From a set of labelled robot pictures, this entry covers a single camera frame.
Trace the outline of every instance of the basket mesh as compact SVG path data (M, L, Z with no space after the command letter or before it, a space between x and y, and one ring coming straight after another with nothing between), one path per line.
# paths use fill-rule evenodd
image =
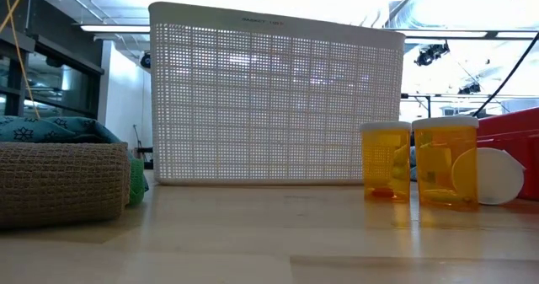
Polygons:
M116 218L129 175L125 144L0 142L0 228Z
M222 9L201 27L182 13L202 20L203 9L190 9L150 7L156 179L359 180L359 125L398 118L402 42L377 47L394 35L374 31L358 45L320 22L334 41L223 28L216 18L247 14Z

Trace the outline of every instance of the wicker basket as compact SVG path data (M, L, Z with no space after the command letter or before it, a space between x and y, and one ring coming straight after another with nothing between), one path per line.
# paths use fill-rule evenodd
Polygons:
M114 219L129 188L125 144L0 142L0 228Z

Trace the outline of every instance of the red plastic crate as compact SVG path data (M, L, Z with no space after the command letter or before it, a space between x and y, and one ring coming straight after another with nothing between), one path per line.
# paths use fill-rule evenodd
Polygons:
M519 197L539 201L539 108L481 119L478 147L505 150L526 168Z

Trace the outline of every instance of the wooden table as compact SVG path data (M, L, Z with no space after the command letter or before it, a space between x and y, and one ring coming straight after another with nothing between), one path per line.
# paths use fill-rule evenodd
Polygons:
M115 222L0 233L0 283L532 283L539 203L365 203L361 188L156 186Z

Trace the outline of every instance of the ceiling pipe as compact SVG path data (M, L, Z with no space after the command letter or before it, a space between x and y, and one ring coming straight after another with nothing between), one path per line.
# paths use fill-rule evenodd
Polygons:
M84 4L83 2L81 2L80 0L74 0L75 2L77 2L82 8L84 8L86 11L88 11L90 14L92 14L96 19L98 19L99 21L103 22L104 23L104 20L101 19L101 17L99 17L92 9L90 9L88 6L86 6L86 4Z
M389 25L389 23L397 16L397 13L401 11L401 9L403 9L409 1L410 0L402 0L394 9L392 9L392 11L389 13L389 18L383 25L384 28Z
M97 3L94 3L93 0L89 0L89 1L90 1L90 3L92 4L92 6L96 7L96 9L98 9L102 14L104 14L104 16L107 17L106 19L110 19L110 20L112 20L115 24L118 24L118 22L115 21L114 19L112 19L112 18L110 17L110 15L109 15L108 13L106 13L106 12L105 12L105 11L104 11L104 10L97 4ZM122 35L116 35L116 36L121 40L121 42L122 42L122 44L124 45L125 49L126 49L127 51L129 51L129 53L131 53L131 55L132 55L134 58L136 58L136 59L139 59L139 58L140 58L139 55L137 55L135 52L133 52L131 49L129 49L129 47L128 47L127 44L125 43L125 39L124 39L124 37L123 37ZM131 36L131 38L135 41L136 46L138 47L138 50L141 51L141 47L140 47L140 45L138 44L138 40L136 39L136 37L135 37L134 35L130 35L130 36Z

